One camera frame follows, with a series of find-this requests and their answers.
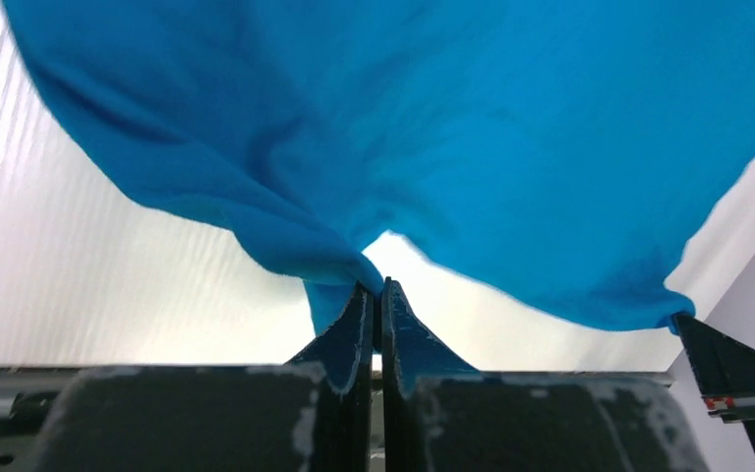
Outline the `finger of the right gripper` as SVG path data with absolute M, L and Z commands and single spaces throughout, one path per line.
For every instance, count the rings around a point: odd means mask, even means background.
M 672 325 L 708 414 L 755 421 L 755 349 L 689 315 L 674 315 Z

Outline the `blue t shirt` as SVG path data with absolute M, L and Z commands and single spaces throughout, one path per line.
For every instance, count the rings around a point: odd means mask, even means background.
M 755 156 L 755 1 L 8 1 L 43 102 L 134 202 L 302 278 L 364 250 L 605 330 L 692 312 L 687 241 Z

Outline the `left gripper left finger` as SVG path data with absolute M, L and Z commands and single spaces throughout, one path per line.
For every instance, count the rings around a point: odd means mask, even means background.
M 357 284 L 339 318 L 289 361 L 322 374 L 294 432 L 302 471 L 368 469 L 373 347 L 374 296 Z

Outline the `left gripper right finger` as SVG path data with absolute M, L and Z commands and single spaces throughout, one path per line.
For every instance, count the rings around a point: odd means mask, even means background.
M 428 433 L 414 404 L 417 380 L 479 370 L 417 318 L 401 284 L 391 278 L 383 285 L 380 316 L 385 466 L 388 471 L 428 471 Z

